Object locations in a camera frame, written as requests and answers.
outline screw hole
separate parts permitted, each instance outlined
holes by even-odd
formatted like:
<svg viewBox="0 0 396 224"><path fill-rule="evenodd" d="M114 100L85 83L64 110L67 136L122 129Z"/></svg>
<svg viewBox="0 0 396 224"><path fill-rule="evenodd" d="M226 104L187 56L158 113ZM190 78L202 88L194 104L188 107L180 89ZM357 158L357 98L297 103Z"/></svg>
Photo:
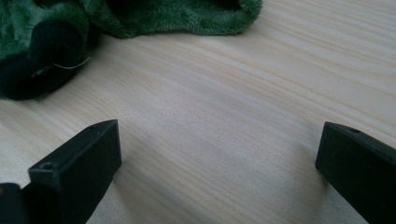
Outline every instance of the screw hole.
<svg viewBox="0 0 396 224"><path fill-rule="evenodd" d="M352 133L360 133L360 132L361 132L361 131L356 130L356 129L350 129L350 131L351 131Z"/></svg>
<svg viewBox="0 0 396 224"><path fill-rule="evenodd" d="M52 163L52 162L46 162L46 163L40 165L40 169L43 169L43 170L54 170L55 169L55 164Z"/></svg>

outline dark green fuzzy material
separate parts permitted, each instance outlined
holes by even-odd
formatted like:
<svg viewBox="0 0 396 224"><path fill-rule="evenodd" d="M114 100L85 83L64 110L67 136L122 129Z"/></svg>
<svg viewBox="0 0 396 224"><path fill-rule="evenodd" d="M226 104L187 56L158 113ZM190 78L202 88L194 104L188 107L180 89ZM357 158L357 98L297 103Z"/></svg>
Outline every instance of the dark green fuzzy material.
<svg viewBox="0 0 396 224"><path fill-rule="evenodd" d="M90 23L118 38L180 31L237 35L262 0L0 0L0 98L62 86L83 60Z"/></svg>

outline green plush toy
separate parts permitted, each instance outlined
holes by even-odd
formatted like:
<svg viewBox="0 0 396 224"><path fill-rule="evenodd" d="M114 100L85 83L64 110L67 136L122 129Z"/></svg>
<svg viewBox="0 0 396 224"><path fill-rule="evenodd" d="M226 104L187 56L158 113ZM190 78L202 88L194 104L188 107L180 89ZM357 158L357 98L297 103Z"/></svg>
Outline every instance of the green plush toy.
<svg viewBox="0 0 396 224"><path fill-rule="evenodd" d="M0 0L0 98L55 91L84 60L90 24L118 38L184 31L237 35L262 0Z"/></svg>

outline wooden table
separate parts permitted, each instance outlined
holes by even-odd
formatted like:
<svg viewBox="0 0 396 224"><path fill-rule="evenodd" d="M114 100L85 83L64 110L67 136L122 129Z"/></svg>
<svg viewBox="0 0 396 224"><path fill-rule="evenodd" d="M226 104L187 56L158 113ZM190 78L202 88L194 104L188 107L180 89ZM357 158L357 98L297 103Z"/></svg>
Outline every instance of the wooden table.
<svg viewBox="0 0 396 224"><path fill-rule="evenodd" d="M365 223L314 162L325 121L396 147L395 24L392 0L265 0L238 36L101 35L60 90L0 102L0 182L118 119L90 223Z"/></svg>

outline black plastic piece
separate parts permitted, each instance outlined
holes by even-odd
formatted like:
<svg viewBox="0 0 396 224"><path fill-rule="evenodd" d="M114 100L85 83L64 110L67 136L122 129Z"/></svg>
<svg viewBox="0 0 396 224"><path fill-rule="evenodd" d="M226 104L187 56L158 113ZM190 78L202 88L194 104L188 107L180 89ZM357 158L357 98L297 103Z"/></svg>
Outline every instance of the black plastic piece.
<svg viewBox="0 0 396 224"><path fill-rule="evenodd" d="M0 223L29 223L25 201L22 196L21 188L17 184L0 184Z"/></svg>
<svg viewBox="0 0 396 224"><path fill-rule="evenodd" d="M0 197L0 205L18 203L4 213L25 209L30 222L21 223L86 223L120 166L117 121L97 123L32 166L31 183L12 200ZM2 213L1 224L16 223Z"/></svg>
<svg viewBox="0 0 396 224"><path fill-rule="evenodd" d="M396 149L326 122L316 167L369 223L396 223Z"/></svg>

